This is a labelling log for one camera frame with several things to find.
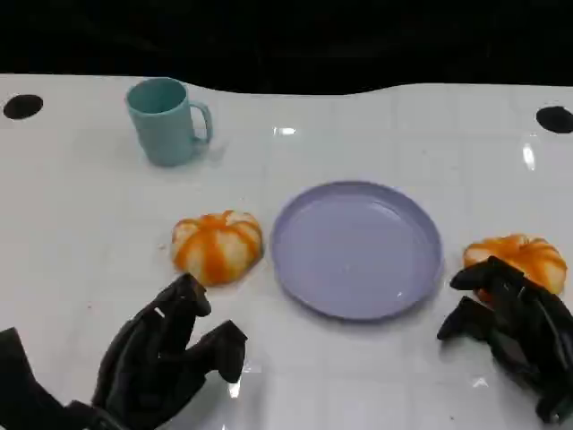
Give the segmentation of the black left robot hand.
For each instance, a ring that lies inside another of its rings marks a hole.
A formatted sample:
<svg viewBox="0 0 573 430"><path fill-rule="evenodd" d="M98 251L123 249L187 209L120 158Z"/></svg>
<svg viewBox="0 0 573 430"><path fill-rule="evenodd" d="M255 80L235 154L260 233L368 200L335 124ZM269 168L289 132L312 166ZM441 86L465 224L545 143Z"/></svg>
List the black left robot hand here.
<svg viewBox="0 0 573 430"><path fill-rule="evenodd" d="M102 358L92 404L128 429L155 429L177 415L218 372L242 373L246 335L230 320L189 341L196 320L211 312L206 289L179 276L128 320Z"/></svg>

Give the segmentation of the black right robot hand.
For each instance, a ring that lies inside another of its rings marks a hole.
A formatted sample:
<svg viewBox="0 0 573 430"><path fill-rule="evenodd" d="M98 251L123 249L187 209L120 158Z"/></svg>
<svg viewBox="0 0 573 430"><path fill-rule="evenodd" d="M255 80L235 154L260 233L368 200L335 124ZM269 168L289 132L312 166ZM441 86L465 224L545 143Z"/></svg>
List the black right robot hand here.
<svg viewBox="0 0 573 430"><path fill-rule="evenodd" d="M571 417L572 314L560 298L495 256L459 271L449 285L483 291L490 302L462 297L437 339L487 343L507 373L538 393L535 412L544 423Z"/></svg>

